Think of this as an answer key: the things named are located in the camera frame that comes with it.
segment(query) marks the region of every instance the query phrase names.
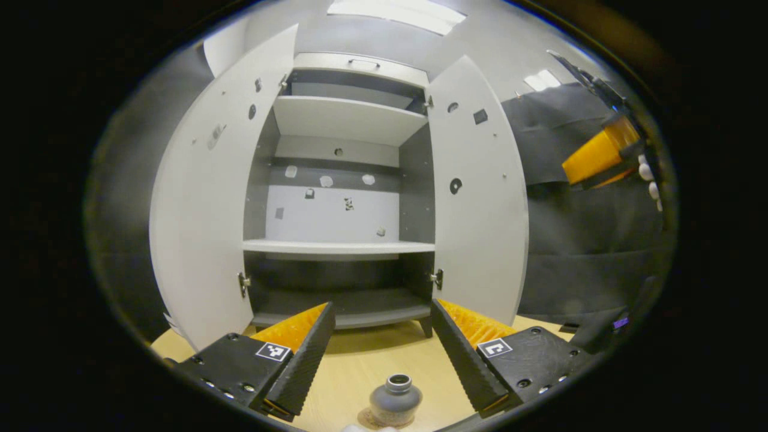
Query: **wooden table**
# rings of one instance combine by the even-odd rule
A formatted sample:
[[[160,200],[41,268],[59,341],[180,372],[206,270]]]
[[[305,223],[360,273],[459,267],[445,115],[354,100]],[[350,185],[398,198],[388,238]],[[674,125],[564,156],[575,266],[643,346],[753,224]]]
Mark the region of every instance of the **wooden table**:
[[[524,330],[541,326],[569,341],[573,334],[561,333],[559,324],[517,316],[513,327]],[[256,331],[248,327],[245,335]],[[184,361],[192,347],[172,330],[166,331],[151,348],[161,357]],[[475,412],[462,389],[437,334],[424,338],[416,321],[381,327],[334,332],[317,375],[307,394],[300,416],[291,423],[312,432],[339,432],[358,424],[359,413],[368,407],[368,397],[391,374],[408,374],[424,394],[412,424],[405,432],[436,430],[463,420]]]

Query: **open cabinet door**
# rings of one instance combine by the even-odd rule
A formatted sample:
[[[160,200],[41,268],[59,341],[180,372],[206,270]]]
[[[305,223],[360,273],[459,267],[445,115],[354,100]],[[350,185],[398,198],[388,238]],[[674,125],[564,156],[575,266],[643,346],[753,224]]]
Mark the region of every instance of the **open cabinet door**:
[[[528,256],[528,201],[515,137],[467,56],[426,89],[435,169],[433,296],[511,324]]]
[[[243,267],[243,212],[253,153],[293,68],[296,26],[216,78],[181,119],[152,191],[150,247],[163,301],[199,351],[253,318]]]

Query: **white cabinet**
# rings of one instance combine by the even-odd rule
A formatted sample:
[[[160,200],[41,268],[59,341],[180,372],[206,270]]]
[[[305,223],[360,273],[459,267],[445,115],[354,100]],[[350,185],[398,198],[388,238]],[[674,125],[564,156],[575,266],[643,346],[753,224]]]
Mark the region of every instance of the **white cabinet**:
[[[423,71],[358,55],[294,60],[295,35],[287,29],[216,78],[168,144],[150,236],[179,331],[200,350],[324,301],[337,305],[337,328],[419,319],[427,331],[432,297],[511,323],[525,276],[525,182],[479,69],[464,57],[428,82]],[[358,90],[297,96],[297,83]],[[410,102],[397,108],[380,93]],[[280,136],[257,167],[270,121]],[[249,175],[267,193],[256,238],[243,238]],[[382,277],[329,287],[323,275],[346,265]],[[438,269],[440,288],[430,281]]]

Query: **small vase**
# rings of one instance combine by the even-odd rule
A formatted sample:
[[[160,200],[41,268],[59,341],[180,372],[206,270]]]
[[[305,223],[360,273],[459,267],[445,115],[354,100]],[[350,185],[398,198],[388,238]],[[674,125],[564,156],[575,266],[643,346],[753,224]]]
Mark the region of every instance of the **small vase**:
[[[422,392],[412,385],[411,377],[395,374],[377,387],[370,397],[371,414],[385,426],[399,427],[413,420],[422,402]]]

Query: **cabinet top compartment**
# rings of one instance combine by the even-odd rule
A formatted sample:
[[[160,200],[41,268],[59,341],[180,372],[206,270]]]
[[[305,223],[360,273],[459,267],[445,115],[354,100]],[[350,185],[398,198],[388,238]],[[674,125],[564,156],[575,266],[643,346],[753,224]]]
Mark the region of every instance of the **cabinet top compartment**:
[[[362,75],[373,75],[393,81],[426,88],[429,85],[427,73],[408,65],[364,55],[332,52],[300,52],[293,59],[294,70],[316,69],[347,71]]]

